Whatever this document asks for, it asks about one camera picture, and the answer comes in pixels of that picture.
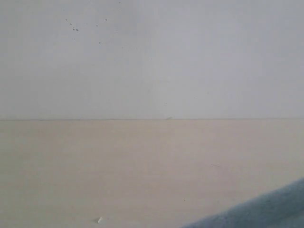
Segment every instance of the wall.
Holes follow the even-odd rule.
[[[3,0],[0,119],[304,117],[303,7]]]

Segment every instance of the cloth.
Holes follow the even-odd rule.
[[[183,228],[304,228],[304,178]]]

